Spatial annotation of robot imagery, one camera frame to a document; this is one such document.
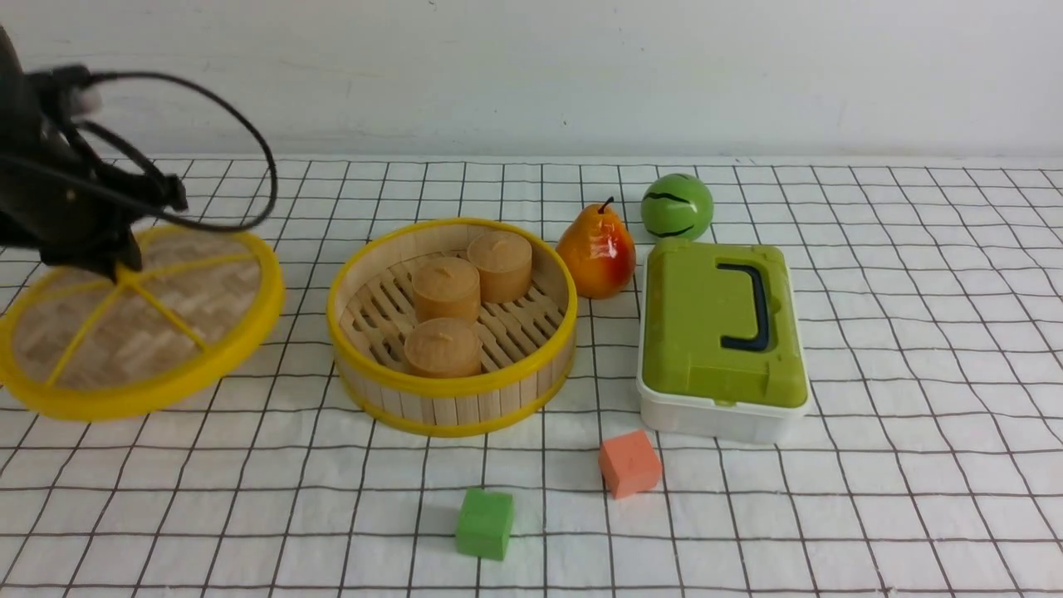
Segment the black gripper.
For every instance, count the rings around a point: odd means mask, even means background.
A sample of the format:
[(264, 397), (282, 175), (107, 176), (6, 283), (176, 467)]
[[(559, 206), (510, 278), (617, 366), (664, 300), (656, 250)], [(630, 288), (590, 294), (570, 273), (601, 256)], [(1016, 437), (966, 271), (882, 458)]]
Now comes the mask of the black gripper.
[(2, 245), (118, 281), (144, 271), (133, 224), (189, 205), (176, 175), (86, 118), (100, 104), (91, 79), (83, 65), (24, 71), (1, 35)]

